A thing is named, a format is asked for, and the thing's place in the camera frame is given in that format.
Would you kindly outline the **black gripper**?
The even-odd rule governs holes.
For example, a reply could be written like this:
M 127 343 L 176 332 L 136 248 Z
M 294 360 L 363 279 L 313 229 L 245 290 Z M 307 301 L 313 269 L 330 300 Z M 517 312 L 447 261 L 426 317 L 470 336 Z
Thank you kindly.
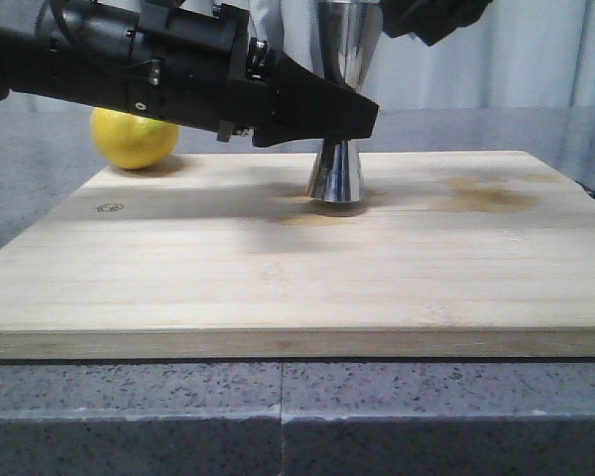
M 248 12 L 227 4 L 205 16 L 178 1 L 141 2 L 131 54 L 141 68 L 128 83 L 131 112 L 210 131 L 221 142 L 253 129 L 258 148 L 371 136 L 378 104 L 274 53 L 248 27 Z
M 431 47 L 480 20 L 489 0 L 389 0 L 382 2 L 383 29 L 390 38 L 414 35 Z

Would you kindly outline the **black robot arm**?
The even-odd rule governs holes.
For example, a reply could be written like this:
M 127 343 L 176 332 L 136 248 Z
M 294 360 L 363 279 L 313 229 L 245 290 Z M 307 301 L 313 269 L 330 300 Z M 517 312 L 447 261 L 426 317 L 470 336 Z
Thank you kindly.
M 0 100 L 11 92 L 103 107 L 257 147 L 371 135 L 370 99 L 322 78 L 248 32 L 228 4 L 126 10 L 99 1 L 0 1 Z

